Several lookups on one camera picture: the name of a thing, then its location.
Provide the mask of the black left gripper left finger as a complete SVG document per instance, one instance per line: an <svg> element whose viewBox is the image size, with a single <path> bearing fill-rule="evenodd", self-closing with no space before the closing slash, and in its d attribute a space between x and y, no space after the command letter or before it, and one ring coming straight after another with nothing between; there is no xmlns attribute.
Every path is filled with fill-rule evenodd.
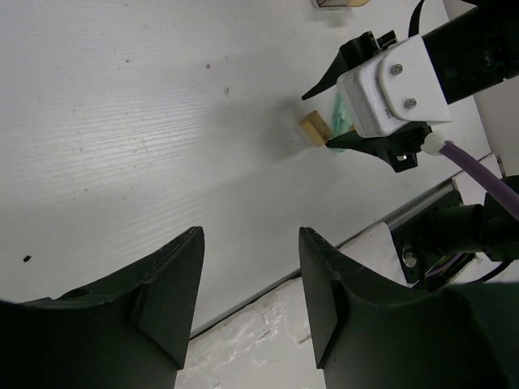
<svg viewBox="0 0 519 389"><path fill-rule="evenodd" d="M1 304L4 388L172 388L183 368L204 263L192 227L58 299Z"/></svg>

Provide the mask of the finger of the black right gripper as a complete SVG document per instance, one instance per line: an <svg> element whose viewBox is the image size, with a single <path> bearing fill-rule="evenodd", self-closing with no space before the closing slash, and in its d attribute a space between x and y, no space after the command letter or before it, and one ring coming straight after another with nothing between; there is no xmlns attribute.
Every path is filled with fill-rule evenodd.
<svg viewBox="0 0 519 389"><path fill-rule="evenodd" d="M337 83L338 78L347 72L348 69L346 61L342 57L336 56L321 80L302 96L302 100L309 100L333 87Z"/></svg>
<svg viewBox="0 0 519 389"><path fill-rule="evenodd" d="M363 138L357 133L345 133L330 139L326 143L326 147L337 150L354 150L376 156L381 160L388 160L390 155L386 138Z"/></svg>

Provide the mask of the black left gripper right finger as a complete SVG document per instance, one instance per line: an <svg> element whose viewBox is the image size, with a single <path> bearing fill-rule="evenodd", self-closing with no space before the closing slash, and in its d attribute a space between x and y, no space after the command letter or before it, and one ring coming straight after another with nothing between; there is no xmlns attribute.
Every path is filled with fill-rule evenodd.
<svg viewBox="0 0 519 389"><path fill-rule="evenodd" d="M518 286L429 293L389 280L300 228L315 363L328 388L515 388Z"/></svg>

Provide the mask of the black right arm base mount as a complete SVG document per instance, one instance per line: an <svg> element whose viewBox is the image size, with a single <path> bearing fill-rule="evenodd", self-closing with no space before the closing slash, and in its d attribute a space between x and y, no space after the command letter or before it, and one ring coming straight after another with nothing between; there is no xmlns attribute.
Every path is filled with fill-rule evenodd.
<svg viewBox="0 0 519 389"><path fill-rule="evenodd" d="M476 254L499 264L482 282L518 260L518 219L490 194L482 204L465 205L460 191L448 188L414 204L389 229L413 289L442 288Z"/></svg>

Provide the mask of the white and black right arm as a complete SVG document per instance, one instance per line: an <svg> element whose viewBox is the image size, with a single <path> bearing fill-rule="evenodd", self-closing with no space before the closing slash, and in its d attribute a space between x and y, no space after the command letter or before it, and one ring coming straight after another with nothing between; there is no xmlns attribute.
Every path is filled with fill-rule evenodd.
<svg viewBox="0 0 519 389"><path fill-rule="evenodd" d="M452 120L449 106L518 75L518 4L474 1L471 10L422 35L422 5L403 41L365 32L343 44L308 100L335 87L352 130L329 149L377 157L397 173L413 169L432 127Z"/></svg>

